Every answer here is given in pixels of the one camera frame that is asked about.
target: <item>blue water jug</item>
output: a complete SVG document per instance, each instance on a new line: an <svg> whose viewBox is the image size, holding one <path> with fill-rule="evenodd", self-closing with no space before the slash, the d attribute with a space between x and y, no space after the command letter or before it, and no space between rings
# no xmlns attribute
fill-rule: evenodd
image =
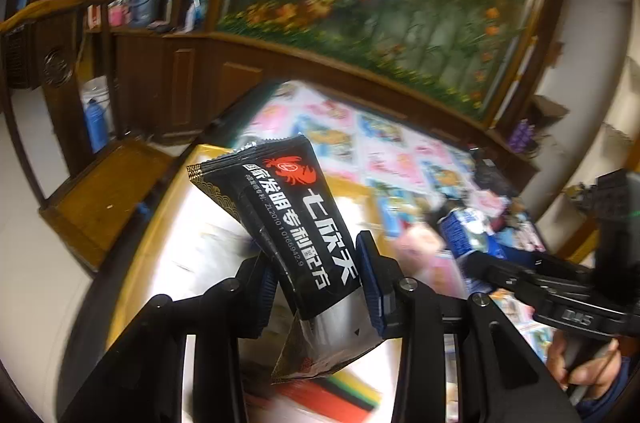
<svg viewBox="0 0 640 423"><path fill-rule="evenodd" d="M104 111L94 98L89 100L89 105L84 111L86 128L89 131L89 140L94 154L109 142L107 122L104 120Z"/></svg>

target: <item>white floor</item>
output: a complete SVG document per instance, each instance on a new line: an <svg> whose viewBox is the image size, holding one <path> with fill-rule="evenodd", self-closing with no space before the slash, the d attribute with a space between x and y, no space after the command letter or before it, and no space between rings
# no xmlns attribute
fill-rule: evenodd
<svg viewBox="0 0 640 423"><path fill-rule="evenodd" d="M18 91L15 114L46 194L66 178L40 91ZM54 399L68 333L90 284L38 215L0 115L0 359L31 407L54 422Z"/></svg>

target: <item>blue sleeve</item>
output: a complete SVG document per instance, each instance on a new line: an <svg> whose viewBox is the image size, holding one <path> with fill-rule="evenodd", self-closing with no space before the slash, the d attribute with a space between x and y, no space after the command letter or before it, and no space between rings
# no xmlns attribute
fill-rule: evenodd
<svg viewBox="0 0 640 423"><path fill-rule="evenodd" d="M623 356L620 373L609 387L609 390L599 399L581 401L575 409L584 423L598 423L607 414L618 396L624 390L629 379L629 358Z"/></svg>

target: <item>black snack packet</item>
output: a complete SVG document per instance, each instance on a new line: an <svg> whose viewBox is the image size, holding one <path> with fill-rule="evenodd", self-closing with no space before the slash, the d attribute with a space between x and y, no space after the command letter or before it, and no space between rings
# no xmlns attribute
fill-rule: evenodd
<svg viewBox="0 0 640 423"><path fill-rule="evenodd" d="M333 372L380 343L360 287L353 241L304 136L266 142L187 171L270 257L296 315L274 380Z"/></svg>

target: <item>screw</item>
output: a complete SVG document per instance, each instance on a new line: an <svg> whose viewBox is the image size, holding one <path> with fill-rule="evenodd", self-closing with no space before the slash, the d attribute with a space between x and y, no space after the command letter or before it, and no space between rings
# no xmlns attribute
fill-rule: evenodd
<svg viewBox="0 0 640 423"><path fill-rule="evenodd" d="M240 287L240 281L237 278L225 278L222 281L222 287L226 291L233 292L236 291Z"/></svg>
<svg viewBox="0 0 640 423"><path fill-rule="evenodd" d="M415 291L418 289L418 281L415 278L402 278L398 283L404 291Z"/></svg>
<svg viewBox="0 0 640 423"><path fill-rule="evenodd" d="M481 308L489 305L489 298L484 293L474 293L471 295L471 298L478 304Z"/></svg>

